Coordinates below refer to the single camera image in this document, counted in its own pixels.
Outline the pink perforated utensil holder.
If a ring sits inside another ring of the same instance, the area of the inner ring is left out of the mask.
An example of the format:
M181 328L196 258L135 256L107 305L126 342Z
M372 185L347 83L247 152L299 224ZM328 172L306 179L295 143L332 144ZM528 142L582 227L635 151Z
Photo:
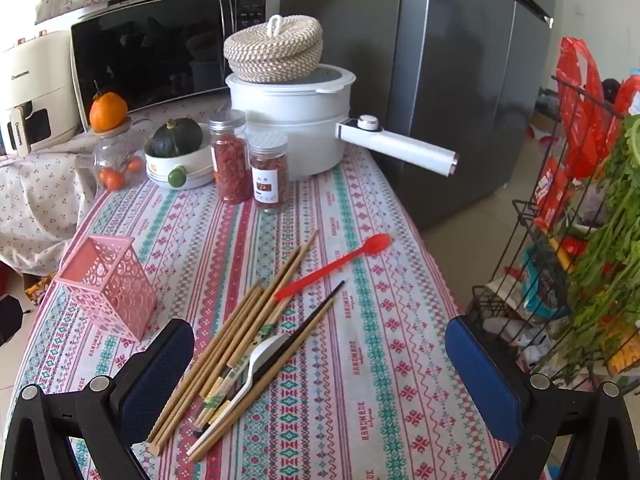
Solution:
M157 299L132 237L84 236L56 280L98 330L142 341Z

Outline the black chopstick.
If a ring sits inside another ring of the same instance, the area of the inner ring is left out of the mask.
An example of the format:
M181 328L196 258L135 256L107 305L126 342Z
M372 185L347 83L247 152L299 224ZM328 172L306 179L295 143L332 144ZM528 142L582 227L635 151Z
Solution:
M214 393L206 398L201 413L193 423L195 430L207 431L209 428L218 427L221 419L246 397L254 383L265 376L267 370L277 362L286 349L291 347L293 341L303 333L304 329L318 318L321 309L329 304L344 285L345 281L340 281L294 333L273 335L271 325L260 330L258 342L252 342L248 348L248 356L242 356L230 372L222 378L222 382Z

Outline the white plastic spoon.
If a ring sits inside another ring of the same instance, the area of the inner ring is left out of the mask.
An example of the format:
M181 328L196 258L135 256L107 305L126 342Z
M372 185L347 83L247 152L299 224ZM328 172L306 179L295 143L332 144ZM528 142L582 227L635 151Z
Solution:
M287 334L271 336L263 341L253 351L253 353L250 355L250 360L248 361L246 369L229 392L227 399L224 401L224 404L221 405L220 410L214 415L213 420L202 430L208 428L209 426L216 426L216 419L221 418L222 415L227 414L228 411L230 411L235 406L235 404L237 404L239 400L241 400L242 397L248 393L248 390L250 390L250 387L253 385L254 376L256 375L262 364L265 364L265 362L267 362L276 353L276 351L282 347L282 344L284 344L287 339Z

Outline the red plastic spoon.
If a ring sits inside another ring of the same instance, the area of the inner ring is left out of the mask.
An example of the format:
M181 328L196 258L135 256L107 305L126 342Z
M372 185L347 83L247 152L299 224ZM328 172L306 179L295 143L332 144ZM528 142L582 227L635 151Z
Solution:
M311 272L311 274L300 278L296 282L284 286L276 293L276 299L282 300L294 296L307 286L314 284L314 282L319 281L320 278L323 278L324 276L332 273L333 271L339 269L341 266L344 266L346 263L349 263L352 260L356 259L357 257L376 255L386 248L389 248L391 244L393 244L393 237L390 234L375 234L369 237L358 249L355 249L352 252L341 256L341 258L328 263L326 266L322 266L322 268Z

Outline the green leafy vegetables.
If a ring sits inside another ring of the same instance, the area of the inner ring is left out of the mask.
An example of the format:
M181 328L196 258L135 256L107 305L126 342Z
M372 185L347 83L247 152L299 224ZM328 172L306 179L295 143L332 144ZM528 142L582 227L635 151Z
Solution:
M574 382L602 363L613 375L628 367L620 354L639 337L639 117L625 118L613 151L601 165L604 222L585 238L586 248L560 275L554 289L567 310L554 377Z

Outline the patterned tablecloth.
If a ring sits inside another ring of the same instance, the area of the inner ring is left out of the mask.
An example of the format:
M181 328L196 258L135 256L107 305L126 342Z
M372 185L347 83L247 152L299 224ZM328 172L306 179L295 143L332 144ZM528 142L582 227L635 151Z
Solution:
M300 272L388 233L294 297L277 324L292 333L326 297L332 308L204 460L186 457L192 404L160 454L138 445L153 479L487 479L504 453L451 365L444 343L459 310L421 237L370 154L349 148L333 169L291 186L276 214L226 205L206 184L143 182L98 197L79 235L129 236L153 284L153 338L183 318L203 350L255 283L296 248Z

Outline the floral cloth under appliances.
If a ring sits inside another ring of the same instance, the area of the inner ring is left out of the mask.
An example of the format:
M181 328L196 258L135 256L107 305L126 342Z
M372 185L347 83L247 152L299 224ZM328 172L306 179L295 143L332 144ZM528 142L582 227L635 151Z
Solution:
M81 133L25 158L1 159L1 261L48 275L106 188L93 172L96 136Z

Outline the glass jar with tomatoes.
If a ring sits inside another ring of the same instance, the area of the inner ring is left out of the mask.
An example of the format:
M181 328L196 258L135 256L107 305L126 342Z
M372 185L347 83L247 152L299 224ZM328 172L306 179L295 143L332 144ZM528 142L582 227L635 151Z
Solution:
M126 190L145 177L143 136L129 117L114 129L93 134L93 172L104 190Z

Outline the white ceramic bowl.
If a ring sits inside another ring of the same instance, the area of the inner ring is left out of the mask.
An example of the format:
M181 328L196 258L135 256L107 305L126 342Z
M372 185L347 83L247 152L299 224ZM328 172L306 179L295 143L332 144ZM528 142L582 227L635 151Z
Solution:
M198 124L203 131L201 147L177 157L155 157L144 153L148 178L166 190L184 191L212 183L214 163L208 125Z

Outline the goji berry jar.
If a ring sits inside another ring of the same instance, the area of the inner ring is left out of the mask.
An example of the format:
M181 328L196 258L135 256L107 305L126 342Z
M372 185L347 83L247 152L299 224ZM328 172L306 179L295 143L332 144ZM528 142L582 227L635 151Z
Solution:
M218 198L238 204L252 197L246 117L242 110L221 110L209 117L210 148Z

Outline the dark green squash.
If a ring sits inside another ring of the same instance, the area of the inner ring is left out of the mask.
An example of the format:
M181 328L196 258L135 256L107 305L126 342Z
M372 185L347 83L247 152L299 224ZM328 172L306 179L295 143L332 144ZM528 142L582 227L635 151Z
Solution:
M201 148L203 131L193 119L168 119L145 144L145 154L156 158L174 158Z

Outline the red plastic bag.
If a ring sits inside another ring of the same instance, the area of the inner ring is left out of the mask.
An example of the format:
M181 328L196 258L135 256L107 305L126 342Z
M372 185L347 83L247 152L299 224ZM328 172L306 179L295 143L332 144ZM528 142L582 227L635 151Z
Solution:
M585 41L577 38L561 40L555 77L565 153L562 160L552 158L544 164L535 188L535 224L544 230L559 220L574 183L602 174L601 165L614 148L618 126L639 95L639 76L631 75L608 102L597 63Z

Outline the orange tangerine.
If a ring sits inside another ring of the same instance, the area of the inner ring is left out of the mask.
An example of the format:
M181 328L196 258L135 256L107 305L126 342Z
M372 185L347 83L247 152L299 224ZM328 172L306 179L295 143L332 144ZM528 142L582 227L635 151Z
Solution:
M126 101L114 92L98 93L91 104L89 122L102 133L120 126L128 115Z

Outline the hawthorn slice jar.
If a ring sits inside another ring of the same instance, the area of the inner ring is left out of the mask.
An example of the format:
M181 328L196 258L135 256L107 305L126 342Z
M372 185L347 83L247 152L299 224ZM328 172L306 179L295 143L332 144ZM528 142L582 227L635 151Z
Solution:
M288 199L288 137L279 130L255 130L248 151L256 206L277 211Z

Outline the cream air fryer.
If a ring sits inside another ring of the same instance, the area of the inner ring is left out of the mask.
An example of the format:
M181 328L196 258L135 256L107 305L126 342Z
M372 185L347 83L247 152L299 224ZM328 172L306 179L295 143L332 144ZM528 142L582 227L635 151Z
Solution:
M80 125L70 33L45 32L1 53L1 154L26 157L64 143Z

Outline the white electric pot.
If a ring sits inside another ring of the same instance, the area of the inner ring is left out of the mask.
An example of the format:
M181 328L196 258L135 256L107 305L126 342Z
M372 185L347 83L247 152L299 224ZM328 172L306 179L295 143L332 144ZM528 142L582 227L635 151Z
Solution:
M383 129L372 115L350 116L356 75L320 64L309 75L276 84L227 77L231 105L242 110L250 154L283 152L292 180L321 174L336 166L348 144L408 162L449 177L458 155L446 148Z

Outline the grey refrigerator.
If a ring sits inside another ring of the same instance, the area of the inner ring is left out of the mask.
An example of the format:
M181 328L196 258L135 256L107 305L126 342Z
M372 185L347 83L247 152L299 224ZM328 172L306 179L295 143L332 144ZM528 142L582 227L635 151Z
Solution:
M280 0L323 28L323 61L351 70L352 114L455 151L449 178L381 167L421 229L501 188L544 71L555 0Z

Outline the black microwave oven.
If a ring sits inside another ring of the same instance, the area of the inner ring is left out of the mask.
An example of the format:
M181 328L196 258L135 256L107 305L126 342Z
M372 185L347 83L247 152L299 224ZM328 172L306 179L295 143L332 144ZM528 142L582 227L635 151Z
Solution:
M280 0L116 0L83 10L70 26L82 125L99 92L135 112L223 89L226 39L279 11Z

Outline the woven rattan basket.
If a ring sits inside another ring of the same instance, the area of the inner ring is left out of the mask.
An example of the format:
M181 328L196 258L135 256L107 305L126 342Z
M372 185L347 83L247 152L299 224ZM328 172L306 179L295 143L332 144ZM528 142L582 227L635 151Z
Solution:
M224 42L230 70L242 81L258 84L311 74L322 51L322 26L308 15L274 14L267 23L239 30Z

